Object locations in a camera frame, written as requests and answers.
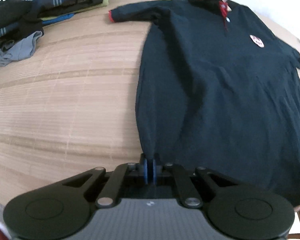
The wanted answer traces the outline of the blue and yellow-green folded garments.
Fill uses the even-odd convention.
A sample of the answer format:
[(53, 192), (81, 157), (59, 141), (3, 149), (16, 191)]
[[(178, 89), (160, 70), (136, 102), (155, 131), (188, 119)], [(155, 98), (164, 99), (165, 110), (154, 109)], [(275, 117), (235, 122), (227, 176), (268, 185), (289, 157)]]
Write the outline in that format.
[(50, 9), (42, 9), (38, 18), (43, 22), (55, 20), (61, 16), (74, 15), (79, 12), (103, 8), (109, 5), (109, 0), (75, 0)]

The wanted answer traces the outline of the black folded garment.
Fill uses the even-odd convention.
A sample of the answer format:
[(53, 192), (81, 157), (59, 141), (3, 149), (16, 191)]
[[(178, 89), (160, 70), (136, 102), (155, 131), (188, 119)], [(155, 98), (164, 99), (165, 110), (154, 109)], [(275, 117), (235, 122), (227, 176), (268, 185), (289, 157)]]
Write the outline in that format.
[(0, 1), (0, 40), (20, 41), (43, 31), (39, 8), (32, 1)]

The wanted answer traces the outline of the grey folded garment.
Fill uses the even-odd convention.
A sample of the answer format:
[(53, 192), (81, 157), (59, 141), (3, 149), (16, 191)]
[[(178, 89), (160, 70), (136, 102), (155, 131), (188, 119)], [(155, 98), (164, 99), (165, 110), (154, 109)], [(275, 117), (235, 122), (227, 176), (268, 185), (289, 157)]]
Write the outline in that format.
[(11, 62), (30, 58), (36, 51), (37, 41), (43, 36), (42, 31), (35, 31), (22, 40), (0, 40), (0, 67)]

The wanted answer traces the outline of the black polo shirt red trim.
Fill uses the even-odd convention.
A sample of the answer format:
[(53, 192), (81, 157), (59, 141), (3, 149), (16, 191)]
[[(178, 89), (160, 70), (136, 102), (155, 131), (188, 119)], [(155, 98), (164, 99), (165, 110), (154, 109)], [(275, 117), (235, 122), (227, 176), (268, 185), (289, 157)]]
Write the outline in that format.
[(300, 205), (300, 54), (248, 7), (157, 0), (110, 11), (148, 21), (135, 100), (143, 153), (203, 166)]

